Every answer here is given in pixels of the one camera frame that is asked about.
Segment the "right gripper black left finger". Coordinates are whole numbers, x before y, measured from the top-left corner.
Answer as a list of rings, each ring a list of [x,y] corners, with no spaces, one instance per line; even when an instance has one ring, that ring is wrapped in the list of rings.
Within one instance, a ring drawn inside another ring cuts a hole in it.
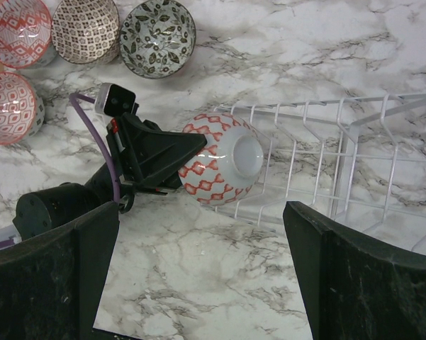
[[[0,251],[0,339],[119,339],[94,328],[118,235],[106,203]]]

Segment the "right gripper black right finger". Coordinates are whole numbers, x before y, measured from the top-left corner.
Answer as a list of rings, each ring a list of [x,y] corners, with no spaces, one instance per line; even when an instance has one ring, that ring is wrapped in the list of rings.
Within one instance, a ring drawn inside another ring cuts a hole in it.
[[[289,201],[284,228],[314,339],[426,339],[426,256]]]

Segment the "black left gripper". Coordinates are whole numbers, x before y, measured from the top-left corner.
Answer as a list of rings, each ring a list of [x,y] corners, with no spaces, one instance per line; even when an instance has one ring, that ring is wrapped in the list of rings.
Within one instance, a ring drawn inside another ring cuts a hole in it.
[[[157,193],[181,186],[178,171],[207,144],[206,136],[163,131],[137,117],[138,103],[114,113],[107,143],[121,193]]]

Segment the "red quatrefoil pattern bowl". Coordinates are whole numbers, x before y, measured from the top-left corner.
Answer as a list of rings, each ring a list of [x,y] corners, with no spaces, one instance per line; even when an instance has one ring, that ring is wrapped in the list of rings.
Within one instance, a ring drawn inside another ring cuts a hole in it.
[[[181,182],[202,205],[219,206],[244,198],[264,163],[257,131],[229,113],[196,115],[183,129],[206,137],[206,146],[179,170]]]

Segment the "green leaf pattern bowl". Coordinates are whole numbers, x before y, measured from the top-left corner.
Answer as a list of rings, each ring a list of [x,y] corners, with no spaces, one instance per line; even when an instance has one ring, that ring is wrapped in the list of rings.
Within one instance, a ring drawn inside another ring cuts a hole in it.
[[[119,45],[131,72],[145,79],[163,79],[189,61],[196,45],[196,25],[178,1],[145,1],[125,18]]]

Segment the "brown flower pattern bowl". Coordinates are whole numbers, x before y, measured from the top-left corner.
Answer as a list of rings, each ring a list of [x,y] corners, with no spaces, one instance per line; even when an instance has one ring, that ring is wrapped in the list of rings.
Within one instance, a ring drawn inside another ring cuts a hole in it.
[[[112,0],[64,0],[52,16],[58,55],[72,64],[107,64],[118,56],[120,17]]]

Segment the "red diamond pattern bowl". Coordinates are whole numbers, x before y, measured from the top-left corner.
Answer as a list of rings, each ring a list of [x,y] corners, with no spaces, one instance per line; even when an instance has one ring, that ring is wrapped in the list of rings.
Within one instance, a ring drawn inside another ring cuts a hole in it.
[[[30,82],[10,72],[0,73],[0,145],[34,136],[43,125],[45,107]]]

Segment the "red zigzag pattern bowl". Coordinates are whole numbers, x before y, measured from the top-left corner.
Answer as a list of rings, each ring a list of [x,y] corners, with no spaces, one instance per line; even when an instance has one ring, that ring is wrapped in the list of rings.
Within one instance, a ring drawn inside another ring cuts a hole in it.
[[[43,1],[0,4],[0,63],[12,69],[45,67],[57,53],[51,38],[52,16]]]

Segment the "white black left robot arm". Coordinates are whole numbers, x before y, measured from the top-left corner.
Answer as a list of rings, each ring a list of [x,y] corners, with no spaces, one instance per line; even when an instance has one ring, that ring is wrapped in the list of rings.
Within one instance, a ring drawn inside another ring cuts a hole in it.
[[[135,112],[107,125],[105,163],[85,184],[63,183],[27,193],[17,202],[10,226],[0,229],[0,250],[62,226],[98,206],[117,200],[129,211],[137,193],[165,195],[181,187],[178,171],[206,146],[204,133],[163,131]]]

